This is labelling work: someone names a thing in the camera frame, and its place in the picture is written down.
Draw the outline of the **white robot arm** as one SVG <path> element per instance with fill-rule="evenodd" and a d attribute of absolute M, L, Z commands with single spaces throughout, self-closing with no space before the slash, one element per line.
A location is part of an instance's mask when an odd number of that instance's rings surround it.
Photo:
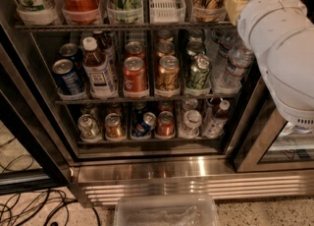
<path fill-rule="evenodd" d="M 314 25 L 300 0 L 224 0 L 280 114 L 314 127 Z"/>

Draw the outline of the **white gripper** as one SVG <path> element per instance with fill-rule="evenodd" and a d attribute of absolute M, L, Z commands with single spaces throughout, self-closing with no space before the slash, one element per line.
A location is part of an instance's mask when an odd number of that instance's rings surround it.
<path fill-rule="evenodd" d="M 281 36 L 313 28 L 301 0 L 224 0 L 245 46 L 263 54 Z"/>

